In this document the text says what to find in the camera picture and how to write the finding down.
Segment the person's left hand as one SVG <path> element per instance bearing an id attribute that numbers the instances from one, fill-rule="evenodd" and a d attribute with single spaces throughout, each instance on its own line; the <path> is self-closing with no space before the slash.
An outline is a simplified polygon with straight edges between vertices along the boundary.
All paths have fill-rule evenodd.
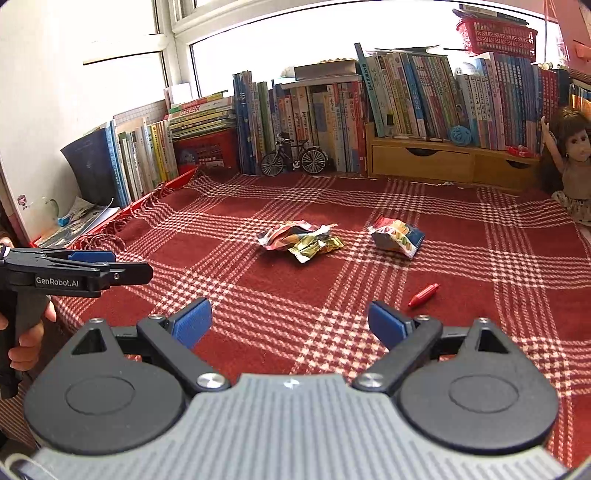
<path id="1" fill-rule="evenodd" d="M 13 370 L 27 372 L 35 367 L 41 354 L 45 332 L 44 322 L 48 321 L 55 323 L 56 320 L 57 315 L 53 302 L 47 299 L 45 309 L 40 316 L 39 321 L 29 330 L 24 332 L 20 336 L 18 344 L 8 352 L 10 367 Z"/>

